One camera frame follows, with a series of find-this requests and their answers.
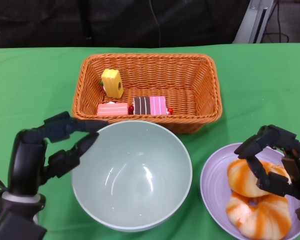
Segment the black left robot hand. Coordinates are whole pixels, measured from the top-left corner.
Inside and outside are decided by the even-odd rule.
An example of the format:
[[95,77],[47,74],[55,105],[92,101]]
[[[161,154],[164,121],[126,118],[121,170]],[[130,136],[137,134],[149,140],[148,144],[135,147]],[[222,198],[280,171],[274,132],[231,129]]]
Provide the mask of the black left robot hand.
[[[98,131],[109,123],[106,120],[82,120],[67,111],[44,120],[43,125],[23,129],[15,136],[8,170],[7,191],[17,196],[34,196],[39,186],[49,179],[72,171],[80,164],[81,156],[97,140]],[[69,150],[59,150],[46,158],[48,143],[70,138],[74,132],[87,135]]]

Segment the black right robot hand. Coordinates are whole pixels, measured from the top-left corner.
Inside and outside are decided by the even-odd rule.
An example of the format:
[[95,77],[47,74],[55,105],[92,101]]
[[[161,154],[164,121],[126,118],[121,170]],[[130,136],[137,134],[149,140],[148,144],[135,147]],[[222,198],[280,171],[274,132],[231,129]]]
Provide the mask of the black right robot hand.
[[[292,196],[300,200],[300,141],[296,134],[275,125],[262,126],[257,134],[244,141],[234,153],[239,159],[246,160],[253,175],[257,178],[256,186],[268,193],[284,197]],[[266,147],[279,149],[284,153],[281,159],[288,179],[278,173],[267,173],[257,154]],[[300,208],[295,210],[300,220]]]

